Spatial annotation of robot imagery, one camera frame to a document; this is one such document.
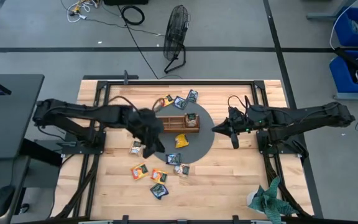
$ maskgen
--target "blue bin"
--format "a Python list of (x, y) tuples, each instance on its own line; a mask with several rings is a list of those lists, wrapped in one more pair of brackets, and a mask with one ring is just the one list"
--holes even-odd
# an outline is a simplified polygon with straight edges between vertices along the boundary
[(358, 47), (358, 33), (353, 31), (352, 23), (358, 21), (358, 8), (350, 8), (338, 20), (335, 31), (343, 46)]
[[(358, 51), (346, 51), (350, 56), (358, 58)], [(333, 75), (338, 93), (358, 93), (358, 84), (354, 83), (346, 62), (341, 57), (336, 57), (329, 68)]]

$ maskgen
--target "green plant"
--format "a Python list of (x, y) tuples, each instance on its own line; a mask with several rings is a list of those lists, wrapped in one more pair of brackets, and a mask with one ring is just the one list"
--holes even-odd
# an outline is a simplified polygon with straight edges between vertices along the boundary
[(291, 215), (298, 213), (288, 202), (277, 199), (277, 187), (279, 183), (280, 178), (276, 177), (268, 190), (265, 191), (262, 186), (259, 186), (258, 192), (252, 199), (251, 204), (248, 205), (250, 208), (264, 212), (273, 224), (281, 224), (280, 214)]

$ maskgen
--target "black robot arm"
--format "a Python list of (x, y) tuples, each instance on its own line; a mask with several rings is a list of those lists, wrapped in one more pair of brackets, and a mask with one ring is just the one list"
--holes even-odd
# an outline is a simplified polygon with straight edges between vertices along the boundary
[(163, 132), (161, 120), (149, 109), (138, 110), (129, 105), (85, 106), (49, 99), (37, 102), (33, 121), (36, 126), (54, 125), (74, 136), (88, 147), (101, 144), (100, 131), (82, 127), (69, 118), (88, 119), (99, 122), (104, 127), (125, 128), (134, 138), (146, 145), (143, 157), (155, 151), (165, 152), (158, 135)]
[(297, 110), (250, 105), (245, 114), (229, 107), (229, 117), (212, 130), (231, 137), (233, 147), (237, 149), (237, 135), (243, 132), (266, 129), (270, 142), (275, 143), (324, 126), (346, 127), (354, 120), (347, 107), (338, 102)]

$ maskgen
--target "small packet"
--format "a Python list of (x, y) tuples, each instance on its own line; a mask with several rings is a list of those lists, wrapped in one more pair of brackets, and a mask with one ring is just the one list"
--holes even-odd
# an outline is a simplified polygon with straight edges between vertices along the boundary
[(149, 171), (147, 170), (147, 167), (144, 163), (141, 163), (135, 167), (133, 167), (131, 169), (132, 172), (132, 176), (134, 177), (135, 180), (139, 180), (145, 176), (147, 176), (147, 174), (149, 174)]
[(168, 165), (180, 165), (181, 164), (181, 156), (180, 153), (166, 154)]
[(168, 195), (169, 192), (167, 190), (167, 188), (165, 187), (165, 185), (162, 185), (162, 184), (156, 184), (154, 185), (150, 191), (154, 194), (154, 196), (161, 200), (161, 198), (165, 195)]
[(161, 98), (158, 100), (158, 103), (154, 106), (154, 112), (159, 112), (164, 107), (164, 99)]
[(168, 177), (168, 172), (154, 169), (152, 172), (151, 179), (157, 182), (158, 184), (165, 184), (165, 182), (167, 181), (167, 177)]
[(185, 109), (185, 107), (187, 105), (187, 101), (185, 99), (183, 99), (182, 97), (177, 96), (175, 98), (175, 102), (173, 105), (176, 106), (177, 108), (183, 110), (183, 109)]
[(188, 145), (189, 145), (189, 141), (187, 141), (185, 134), (179, 134), (178, 136), (175, 137), (175, 147), (176, 148), (185, 147)]
[(185, 115), (186, 127), (197, 127), (197, 114), (190, 113)]
[(178, 175), (189, 175), (190, 166), (187, 164), (180, 164), (178, 166), (175, 166), (173, 171)]
[(186, 100), (196, 103), (197, 102), (197, 98), (198, 98), (198, 92), (195, 90), (190, 90), (189, 94), (187, 95)]
[(129, 154), (135, 154), (137, 156), (142, 155), (142, 150), (145, 148), (140, 141), (133, 141), (132, 146), (129, 148)]
[(170, 104), (172, 104), (174, 102), (174, 100), (173, 100), (171, 95), (167, 95), (163, 99), (164, 99), (163, 106), (168, 106), (168, 105), (170, 105)]

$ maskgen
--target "wooden table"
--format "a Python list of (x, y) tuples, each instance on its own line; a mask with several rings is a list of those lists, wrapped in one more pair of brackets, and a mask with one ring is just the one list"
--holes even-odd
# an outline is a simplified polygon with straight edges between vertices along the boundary
[[(97, 82), (81, 82), (77, 103), (93, 105)], [(269, 106), (287, 106), (280, 80), (265, 80), (265, 86)], [(159, 97), (171, 94), (186, 98), (190, 89), (198, 91), (198, 104), (208, 111), (215, 124), (222, 123), (228, 116), (229, 96), (238, 95), (243, 99), (248, 95), (252, 100), (250, 88), (244, 85), (119, 85), (111, 87), (110, 98), (122, 95), (138, 108), (151, 108)], [(121, 99), (114, 103), (127, 104)], [(242, 108), (234, 98), (230, 104)], [(78, 123), (89, 125), (89, 121), (79, 120)], [(179, 177), (173, 173), (172, 166), (165, 165), (155, 156), (143, 159), (129, 155), (132, 136), (125, 129), (106, 131), (106, 148), (99, 160), (91, 219), (120, 220), (123, 215), (129, 215), (131, 220), (230, 220), (233, 215), (238, 215), (241, 220), (266, 219), (264, 214), (248, 208), (246, 200), (259, 184), (265, 189), (268, 187), (254, 132), (239, 136), (239, 149), (232, 148), (229, 137), (215, 134), (207, 155), (190, 164), (188, 177)], [(62, 167), (52, 216), (61, 211), (75, 192), (82, 158), (82, 155), (76, 155)], [(287, 189), (306, 212), (313, 214), (300, 159), (294, 154), (282, 154), (280, 158)], [(130, 168), (141, 162), (149, 171), (158, 168), (169, 173), (166, 186), (170, 194), (162, 200), (157, 200), (150, 192), (155, 184), (150, 176), (140, 180), (132, 178)], [(83, 214), (85, 198), (86, 194), (80, 214)]]

